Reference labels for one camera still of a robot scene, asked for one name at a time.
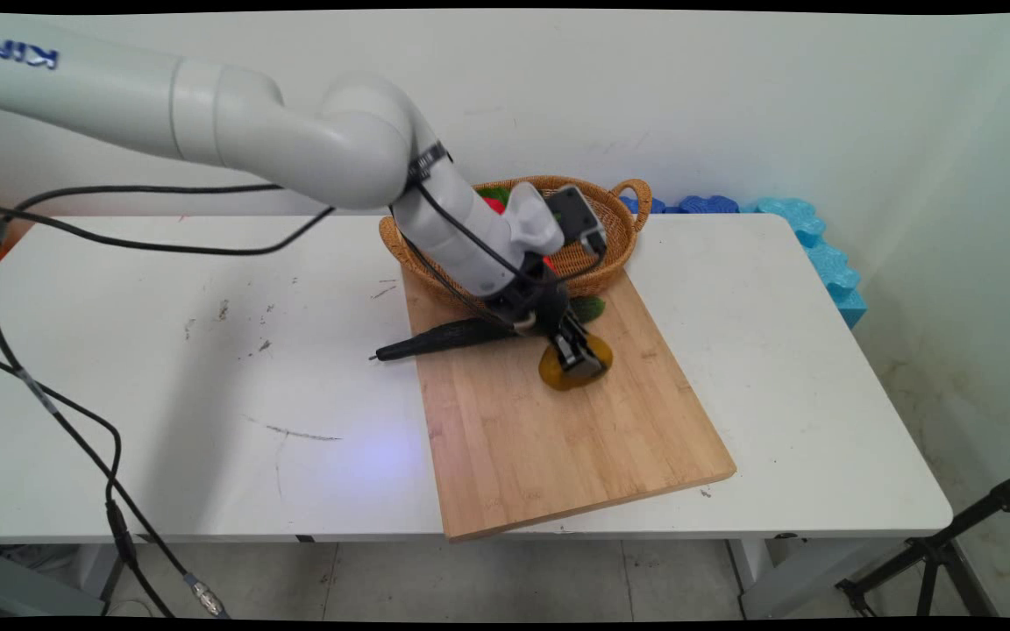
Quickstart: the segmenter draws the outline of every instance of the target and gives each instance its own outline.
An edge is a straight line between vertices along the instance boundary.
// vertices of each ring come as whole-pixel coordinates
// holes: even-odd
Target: green vegetable
[[[475,190],[478,192],[478,195],[490,197],[490,199],[500,201],[502,205],[506,205],[506,207],[508,207],[508,189],[505,187],[489,187],[488,189]]]
[[[605,308],[606,301],[598,296],[578,296],[578,298],[572,299],[572,310],[576,312],[579,321],[584,324],[601,316]]]

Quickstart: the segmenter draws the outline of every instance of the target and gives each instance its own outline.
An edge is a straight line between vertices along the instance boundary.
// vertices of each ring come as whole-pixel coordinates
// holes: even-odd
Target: tripod
[[[957,588],[961,599],[965,601],[969,614],[993,615],[989,604],[980,595],[977,583],[970,574],[969,567],[966,567],[966,563],[962,562],[957,555],[957,550],[953,547],[953,539],[956,539],[957,535],[963,534],[971,527],[977,526],[978,523],[995,515],[998,511],[1010,513],[1010,480],[998,484],[985,498],[979,499],[973,506],[957,513],[953,517],[953,522],[939,530],[937,534],[925,536],[925,538],[907,539],[909,547],[893,559],[876,567],[874,571],[869,572],[857,583],[844,580],[837,583],[836,588],[844,592],[857,614],[875,616],[875,612],[868,606],[868,601],[865,598],[867,592],[887,583],[915,562],[925,560],[925,570],[922,571],[922,587],[918,593],[917,615],[929,615],[930,606],[933,604],[933,585],[937,582],[937,567],[942,566],[942,564],[949,573],[949,579],[953,580],[953,586]]]

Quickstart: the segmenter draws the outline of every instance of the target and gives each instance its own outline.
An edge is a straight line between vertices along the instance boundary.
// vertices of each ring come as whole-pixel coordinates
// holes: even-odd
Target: blue foam
[[[849,293],[847,298],[836,303],[836,308],[840,310],[841,318],[849,328],[856,326],[860,318],[868,311],[868,304],[863,301],[860,292]]]
[[[860,273],[848,268],[848,255],[830,246],[824,239],[811,248],[806,248],[810,262],[817,269],[828,295],[833,297],[833,301],[845,300],[852,295],[856,285],[860,284]]]
[[[789,221],[790,228],[794,228],[794,234],[802,246],[807,248],[816,246],[825,233],[825,223],[817,216],[817,209],[805,200],[763,197],[742,209],[742,212],[769,212],[771,215],[782,216]]]
[[[805,254],[820,276],[820,282],[825,284],[841,318],[849,328],[856,326],[868,311],[868,304],[856,291],[860,273],[848,268],[848,255],[826,243],[823,236],[825,223],[817,216],[813,204],[798,199],[763,197],[756,203],[742,207],[740,212],[769,212],[789,221],[790,228],[801,241]]]
[[[633,197],[625,197],[625,196],[620,196],[618,197],[618,199],[621,200],[621,203],[626,204],[626,208],[629,208],[629,212],[632,212],[634,213],[634,215],[637,215],[637,200],[634,200]],[[648,212],[649,215],[665,215],[665,213],[669,212],[669,210],[662,200],[659,200],[656,199],[656,197],[653,197],[653,205],[652,207],[649,207]]]
[[[738,204],[734,200],[724,196],[711,196],[708,199],[700,196],[687,196],[681,200],[682,213],[690,215],[701,215],[701,213],[730,213],[738,212]]]

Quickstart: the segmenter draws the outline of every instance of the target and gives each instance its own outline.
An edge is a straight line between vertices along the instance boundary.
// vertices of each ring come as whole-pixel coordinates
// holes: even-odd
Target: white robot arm
[[[341,77],[317,115],[304,116],[261,73],[0,15],[0,109],[147,154],[247,171],[334,207],[390,207],[405,238],[498,318],[547,335],[566,352],[565,372],[605,372],[562,281],[540,262],[565,243],[565,213],[548,207],[556,196],[545,203],[518,184],[497,215],[408,96],[382,77]],[[588,233],[586,246],[605,251],[582,193],[559,201],[588,229],[569,238]]]

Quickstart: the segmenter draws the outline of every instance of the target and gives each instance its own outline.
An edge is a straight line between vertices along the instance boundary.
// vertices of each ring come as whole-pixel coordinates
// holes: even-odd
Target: table leg
[[[13,615],[100,615],[103,601],[0,556],[0,610]]]
[[[901,542],[902,539],[810,539],[777,567],[773,564],[768,566],[766,562],[759,564],[758,560],[749,562],[746,558],[741,561],[740,556],[744,555],[742,550],[753,548],[753,543],[746,546],[732,544],[734,563],[740,567],[740,580],[744,574],[741,564],[762,570],[761,574],[753,574],[753,570],[747,569],[753,582],[746,587],[745,581],[742,581],[742,611],[747,620],[788,615],[822,590],[853,574]],[[765,550],[766,543],[761,545]],[[754,558],[758,559],[759,555],[755,554]]]
[[[81,592],[97,599],[104,599],[104,589],[108,587],[112,570],[116,569],[119,551],[115,543],[84,543],[77,550],[73,561],[77,584]]]

